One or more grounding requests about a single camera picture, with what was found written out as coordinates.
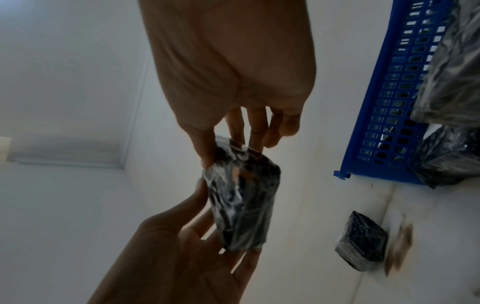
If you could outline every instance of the blue basket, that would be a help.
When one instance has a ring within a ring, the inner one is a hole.
[[[415,151],[427,124],[410,114],[450,17],[453,0],[396,0],[380,55],[366,91],[340,171],[422,184]]]

